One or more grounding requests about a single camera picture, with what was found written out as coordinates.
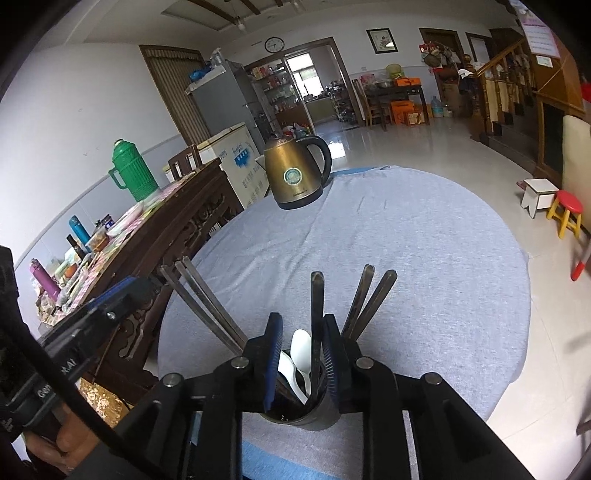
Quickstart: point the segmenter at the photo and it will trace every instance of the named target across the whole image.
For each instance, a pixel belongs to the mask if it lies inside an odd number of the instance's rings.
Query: gold kettle
[[[308,150],[310,145],[316,145],[322,152],[322,172]],[[295,140],[282,135],[271,138],[265,145],[265,170],[269,185],[277,205],[284,210],[303,207],[320,197],[331,168],[329,146],[320,137]]]

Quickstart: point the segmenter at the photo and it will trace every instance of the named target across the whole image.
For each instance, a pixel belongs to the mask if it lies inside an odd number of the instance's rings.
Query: human hand
[[[57,445],[32,432],[24,432],[24,436],[33,455],[68,474],[95,448],[98,439],[66,405],[63,409],[66,421],[57,434]]]

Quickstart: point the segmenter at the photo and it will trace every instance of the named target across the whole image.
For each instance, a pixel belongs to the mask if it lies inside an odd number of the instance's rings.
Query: wooden chair
[[[201,161],[197,147],[195,145],[189,145],[182,152],[177,153],[168,161],[168,166],[170,167],[170,171],[175,180],[178,180],[193,171],[189,157],[193,157],[196,167],[203,167],[203,162]]]
[[[367,95],[365,95],[365,91],[361,86],[361,83],[358,79],[353,79],[353,87],[355,87],[355,91],[361,100],[361,104],[363,107],[363,112],[365,114],[365,126],[369,125],[370,128],[374,126],[374,118],[379,118],[379,109],[381,108],[384,112],[384,116],[388,119],[390,123],[392,123],[392,116],[390,113],[390,107],[386,103],[380,105],[372,105],[369,103]]]

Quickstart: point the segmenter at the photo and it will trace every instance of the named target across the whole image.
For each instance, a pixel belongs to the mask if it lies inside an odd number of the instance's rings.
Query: green thermos
[[[158,190],[158,184],[135,144],[117,140],[113,148],[113,165],[109,175],[121,190],[128,189],[136,202],[141,202]],[[116,171],[121,175],[123,185],[115,177]]]

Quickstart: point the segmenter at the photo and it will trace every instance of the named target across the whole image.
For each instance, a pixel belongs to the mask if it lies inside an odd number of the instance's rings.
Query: paper sign
[[[552,35],[552,31],[545,25],[523,25],[523,31],[531,52],[536,55],[548,55],[560,58],[558,46]]]
[[[520,0],[509,0],[521,22],[527,43],[534,55],[560,58],[556,40],[548,26]]]
[[[552,68],[552,59],[551,58],[540,57],[540,56],[536,55],[535,59],[538,62],[538,65],[542,65],[543,67]]]

